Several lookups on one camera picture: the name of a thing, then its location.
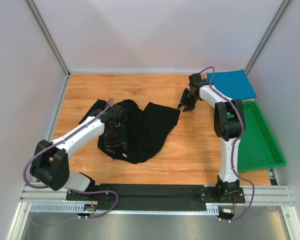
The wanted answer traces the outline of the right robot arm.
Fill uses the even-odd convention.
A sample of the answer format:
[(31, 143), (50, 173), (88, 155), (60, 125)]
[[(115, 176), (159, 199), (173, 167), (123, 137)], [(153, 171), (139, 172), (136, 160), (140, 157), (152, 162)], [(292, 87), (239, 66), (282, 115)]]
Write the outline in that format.
[(221, 165), (214, 187), (202, 187), (201, 199), (212, 202), (244, 203), (243, 189), (238, 177), (238, 151), (245, 131), (243, 103), (231, 99), (202, 78), (200, 73), (191, 74), (189, 88), (185, 88), (178, 107), (184, 111), (195, 109), (197, 101), (203, 100), (214, 109), (213, 127), (221, 146)]

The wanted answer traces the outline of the black t-shirt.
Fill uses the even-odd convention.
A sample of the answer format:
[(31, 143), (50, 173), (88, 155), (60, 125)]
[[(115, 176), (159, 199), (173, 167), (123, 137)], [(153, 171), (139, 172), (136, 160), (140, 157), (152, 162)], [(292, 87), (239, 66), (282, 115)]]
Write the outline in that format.
[(113, 105), (123, 111), (127, 138), (127, 151), (122, 147), (115, 148), (115, 153), (105, 150), (104, 134), (100, 135), (97, 147), (115, 160), (131, 164), (144, 163), (159, 153), (166, 138), (178, 124), (181, 111), (179, 109), (149, 102), (142, 110), (131, 99), (125, 99)]

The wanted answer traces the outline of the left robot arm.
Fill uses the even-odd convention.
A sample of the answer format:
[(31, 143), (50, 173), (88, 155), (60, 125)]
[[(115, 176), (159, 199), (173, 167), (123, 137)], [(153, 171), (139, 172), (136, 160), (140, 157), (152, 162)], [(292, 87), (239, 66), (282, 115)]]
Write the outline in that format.
[(69, 160), (73, 155), (96, 137), (103, 139), (107, 152), (128, 148), (126, 111), (119, 105), (107, 105), (103, 111), (96, 110), (79, 126), (52, 142), (40, 141), (27, 167), (32, 177), (43, 183), (44, 188), (58, 191), (62, 188), (86, 192), (93, 180), (83, 173), (70, 171)]

